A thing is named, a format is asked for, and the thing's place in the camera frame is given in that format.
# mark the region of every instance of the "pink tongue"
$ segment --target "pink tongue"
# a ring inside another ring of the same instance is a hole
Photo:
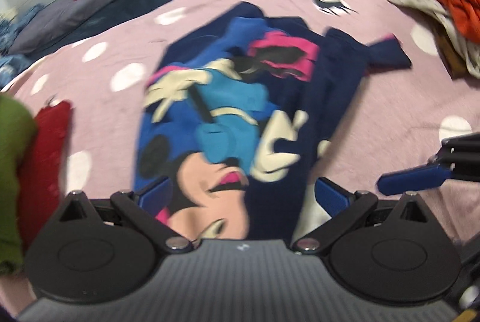
[[[220,185],[228,184],[228,183],[236,183],[237,181],[240,181],[239,172],[231,172],[222,178],[222,180],[220,181]]]

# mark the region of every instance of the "polka dot bedspread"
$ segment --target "polka dot bedspread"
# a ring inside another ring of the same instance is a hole
[[[12,84],[11,92],[33,113],[52,97],[73,103],[66,190],[106,198],[131,188],[148,76],[169,44],[240,1],[258,5],[267,16],[300,16],[318,33],[339,28],[363,43],[393,33],[412,60],[411,70],[364,79],[332,143],[321,148],[326,157],[311,182],[327,176],[351,191],[375,191],[382,173],[424,164],[442,138],[480,130],[478,87],[452,81],[428,26],[386,0],[323,0],[341,2],[331,9],[314,0],[174,0],[61,48]],[[448,181],[422,195],[451,237],[466,240],[480,231],[478,185]],[[309,188],[297,235],[327,218]],[[21,275],[0,280],[0,301],[13,313],[31,300]]]

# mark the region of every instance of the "cartoon ear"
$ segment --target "cartoon ear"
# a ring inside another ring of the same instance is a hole
[[[143,149],[138,160],[140,176],[145,179],[165,176],[170,154],[169,140],[165,135],[153,137]]]

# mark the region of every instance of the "cartoon hand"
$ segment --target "cartoon hand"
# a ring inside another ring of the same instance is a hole
[[[298,131],[308,120],[305,111],[296,111],[293,122],[283,111],[273,112],[258,144],[250,175],[258,181],[273,182],[281,180],[288,173],[288,167],[300,159],[299,154],[277,153],[273,151],[275,141],[285,139],[296,141]]]
[[[148,88],[144,106],[148,107],[163,100],[152,116],[152,122],[163,119],[172,103],[187,98],[187,89],[193,84],[208,84],[212,74],[206,70],[175,70],[165,74],[159,81]]]

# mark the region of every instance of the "cartoon mouth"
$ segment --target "cartoon mouth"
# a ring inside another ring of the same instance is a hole
[[[248,184],[245,176],[241,172],[230,172],[222,177],[216,187],[213,187],[210,192],[219,192],[225,190],[243,190]]]

